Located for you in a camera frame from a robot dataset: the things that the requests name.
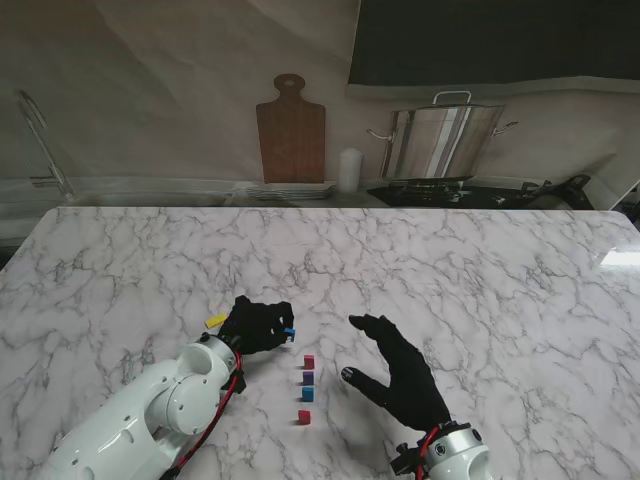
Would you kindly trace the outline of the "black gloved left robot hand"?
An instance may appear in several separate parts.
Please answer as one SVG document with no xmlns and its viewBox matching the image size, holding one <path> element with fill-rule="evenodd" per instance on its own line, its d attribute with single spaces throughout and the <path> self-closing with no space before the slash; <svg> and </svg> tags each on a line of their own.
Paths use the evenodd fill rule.
<svg viewBox="0 0 640 480">
<path fill-rule="evenodd" d="M 217 336 L 240 355 L 251 355 L 283 345 L 293 328 L 294 314 L 289 302 L 255 303 L 239 296 Z"/>
</svg>

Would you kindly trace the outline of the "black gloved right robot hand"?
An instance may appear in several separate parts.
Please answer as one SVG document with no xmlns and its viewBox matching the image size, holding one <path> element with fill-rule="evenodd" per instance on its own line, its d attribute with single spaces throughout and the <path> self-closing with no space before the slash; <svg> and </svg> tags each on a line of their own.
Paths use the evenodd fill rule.
<svg viewBox="0 0 640 480">
<path fill-rule="evenodd" d="M 374 340 L 389 367 L 387 386 L 354 367 L 341 371 L 342 379 L 402 425 L 430 432 L 451 420 L 431 369 L 422 353 L 384 316 L 351 315 L 349 322 Z"/>
</svg>

